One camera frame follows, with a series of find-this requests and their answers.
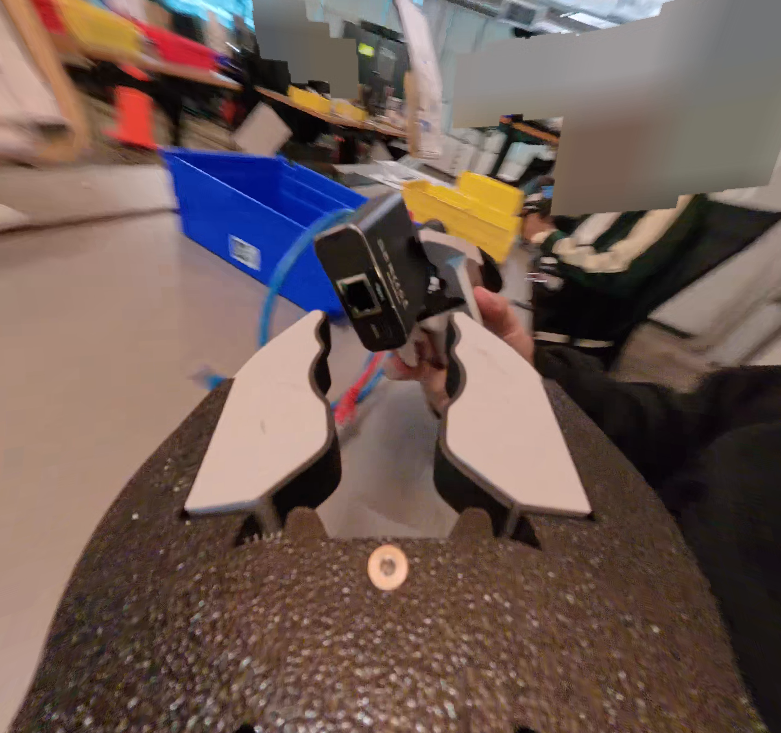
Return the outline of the person's right forearm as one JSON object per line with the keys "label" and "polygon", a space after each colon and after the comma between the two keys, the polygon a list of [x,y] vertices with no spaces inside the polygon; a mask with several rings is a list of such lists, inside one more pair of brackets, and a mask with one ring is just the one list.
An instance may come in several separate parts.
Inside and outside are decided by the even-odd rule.
{"label": "person's right forearm", "polygon": [[681,393],[616,380],[567,347],[539,346],[533,357],[675,518],[755,708],[779,731],[780,367],[722,368]]}

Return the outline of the person's right hand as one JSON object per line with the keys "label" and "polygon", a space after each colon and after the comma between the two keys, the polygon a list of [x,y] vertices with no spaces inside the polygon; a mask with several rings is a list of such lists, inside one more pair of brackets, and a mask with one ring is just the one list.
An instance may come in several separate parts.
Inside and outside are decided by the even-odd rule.
{"label": "person's right hand", "polygon": [[[484,328],[533,365],[533,340],[516,317],[509,301],[483,287],[474,289],[474,298],[482,314]],[[450,401],[446,390],[447,370],[436,370],[428,364],[421,364],[415,370],[398,370],[395,367],[395,353],[392,353],[386,359],[384,374],[392,381],[415,381],[420,384],[429,408],[438,417]]]}

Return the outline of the wooden document stand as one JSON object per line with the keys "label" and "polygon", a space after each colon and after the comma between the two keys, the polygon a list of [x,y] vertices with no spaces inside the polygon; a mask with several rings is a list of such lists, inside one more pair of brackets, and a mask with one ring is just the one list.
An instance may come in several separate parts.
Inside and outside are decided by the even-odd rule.
{"label": "wooden document stand", "polygon": [[394,0],[405,37],[410,82],[405,84],[408,144],[414,157],[437,159],[444,136],[443,82],[429,23],[413,0]]}

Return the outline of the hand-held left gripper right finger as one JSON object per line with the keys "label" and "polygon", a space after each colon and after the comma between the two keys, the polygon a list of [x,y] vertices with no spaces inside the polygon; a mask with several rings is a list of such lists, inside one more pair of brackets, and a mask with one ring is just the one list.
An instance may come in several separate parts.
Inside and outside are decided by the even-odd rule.
{"label": "hand-held left gripper right finger", "polygon": [[587,519],[591,502],[534,367],[463,312],[444,338],[446,403],[434,485],[457,513],[481,509],[493,533],[531,514]]}

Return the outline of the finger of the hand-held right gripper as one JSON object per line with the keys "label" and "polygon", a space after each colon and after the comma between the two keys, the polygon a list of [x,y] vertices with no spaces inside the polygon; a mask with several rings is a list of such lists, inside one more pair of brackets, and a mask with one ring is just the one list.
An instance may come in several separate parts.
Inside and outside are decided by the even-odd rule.
{"label": "finger of the hand-held right gripper", "polygon": [[434,229],[421,230],[425,257],[434,268],[421,320],[455,310],[483,325],[474,289],[483,285],[483,256],[473,243]]}
{"label": "finger of the hand-held right gripper", "polygon": [[444,312],[420,321],[395,351],[395,367],[415,370],[421,364],[428,364],[436,370],[447,370],[454,345],[453,315]]}

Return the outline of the blue storage bin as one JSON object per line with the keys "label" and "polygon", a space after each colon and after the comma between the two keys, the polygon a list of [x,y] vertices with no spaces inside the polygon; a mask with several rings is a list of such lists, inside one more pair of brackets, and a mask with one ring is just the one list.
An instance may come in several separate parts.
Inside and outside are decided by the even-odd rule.
{"label": "blue storage bin", "polygon": [[283,157],[160,149],[184,235],[265,286],[301,234],[360,193]]}

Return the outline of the yellow stacked storage bins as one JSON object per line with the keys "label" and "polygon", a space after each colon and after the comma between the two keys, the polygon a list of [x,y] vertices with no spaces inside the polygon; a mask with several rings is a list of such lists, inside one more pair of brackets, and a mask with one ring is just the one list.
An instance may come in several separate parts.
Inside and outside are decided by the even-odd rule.
{"label": "yellow stacked storage bins", "polygon": [[417,223],[438,220],[448,233],[479,247],[499,264],[519,238],[525,196],[502,181],[462,172],[454,186],[406,181],[401,194]]}

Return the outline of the black network adapter box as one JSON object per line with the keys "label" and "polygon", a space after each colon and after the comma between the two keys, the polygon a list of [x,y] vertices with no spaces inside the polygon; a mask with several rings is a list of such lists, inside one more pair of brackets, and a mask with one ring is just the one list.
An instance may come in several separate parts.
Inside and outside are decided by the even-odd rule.
{"label": "black network adapter box", "polygon": [[373,353],[404,347],[434,269],[401,193],[368,200],[317,235],[314,250],[361,344]]}

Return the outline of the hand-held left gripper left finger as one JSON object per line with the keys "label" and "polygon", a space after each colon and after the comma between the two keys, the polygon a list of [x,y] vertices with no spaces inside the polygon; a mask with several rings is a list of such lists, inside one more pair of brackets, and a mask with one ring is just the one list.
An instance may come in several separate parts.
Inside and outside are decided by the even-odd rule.
{"label": "hand-held left gripper left finger", "polygon": [[330,388],[329,319],[309,312],[259,348],[229,388],[184,503],[189,517],[270,513],[284,525],[341,480]]}

